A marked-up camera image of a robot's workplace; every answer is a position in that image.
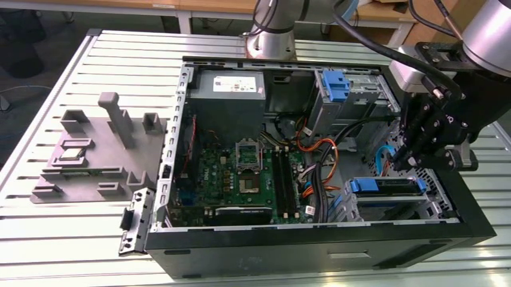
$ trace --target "wooden table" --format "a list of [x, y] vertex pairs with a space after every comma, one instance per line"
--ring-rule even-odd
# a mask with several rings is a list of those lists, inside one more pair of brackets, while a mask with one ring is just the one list
[[[181, 33], [186, 34], [192, 33], [192, 18], [250, 20], [254, 5], [256, 0], [0, 0], [0, 8], [173, 16], [178, 18]], [[380, 2], [361, 6], [357, 25], [394, 29], [388, 45], [397, 47], [414, 19], [408, 11], [402, 14], [392, 8], [393, 5]]]

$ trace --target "sticker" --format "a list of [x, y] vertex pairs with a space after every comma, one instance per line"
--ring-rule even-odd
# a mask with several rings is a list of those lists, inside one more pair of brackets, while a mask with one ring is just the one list
[[316, 208], [313, 208], [312, 206], [306, 205], [305, 206], [305, 214], [313, 215], [314, 212], [316, 212]]
[[213, 80], [213, 91], [254, 93], [256, 88], [254, 77], [214, 77]]
[[302, 132], [305, 133], [305, 135], [310, 136], [312, 134], [312, 131], [306, 128], [306, 127], [302, 127]]
[[165, 5], [165, 4], [152, 4], [152, 8], [169, 8], [169, 9], [174, 9], [176, 6]]

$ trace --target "slotted aluminum surface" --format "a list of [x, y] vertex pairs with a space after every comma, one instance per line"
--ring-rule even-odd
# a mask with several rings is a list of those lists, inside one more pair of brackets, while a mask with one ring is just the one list
[[[357, 44], [297, 41], [298, 60], [388, 64]], [[472, 145], [480, 159], [464, 180], [497, 237], [448, 251], [404, 270], [286, 274], [173, 281], [149, 256], [117, 257], [128, 202], [32, 204], [29, 195], [52, 153], [66, 109], [105, 117], [98, 93], [116, 91], [130, 117], [173, 116], [185, 55], [242, 57], [232, 37], [102, 31], [88, 36], [0, 173], [0, 285], [113, 286], [507, 286], [511, 283], [511, 153], [497, 126]]]

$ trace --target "floor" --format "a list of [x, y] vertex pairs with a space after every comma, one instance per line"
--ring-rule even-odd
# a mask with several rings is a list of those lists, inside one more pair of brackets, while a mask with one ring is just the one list
[[[89, 28], [162, 32], [165, 25], [168, 32], [178, 33], [177, 20], [172, 17], [161, 19], [156, 16], [74, 13], [74, 22], [68, 24], [60, 12], [44, 11], [40, 20], [46, 31], [46, 39], [36, 43], [34, 47], [45, 64], [45, 70], [29, 79], [14, 79], [0, 69], [0, 91], [25, 85], [52, 87]], [[250, 25], [250, 22], [244, 20], [193, 19], [193, 33], [237, 36], [249, 30]], [[318, 25], [296, 25], [294, 37], [325, 40]], [[30, 124], [48, 92], [45, 88], [18, 88], [2, 93], [12, 107], [9, 112], [0, 112], [0, 168]], [[505, 114], [499, 122], [509, 133], [511, 113]]]

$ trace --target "small chip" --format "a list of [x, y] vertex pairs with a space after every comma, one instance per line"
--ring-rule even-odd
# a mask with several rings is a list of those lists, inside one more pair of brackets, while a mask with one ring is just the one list
[[58, 160], [78, 160], [84, 152], [84, 148], [68, 148], [60, 155]]

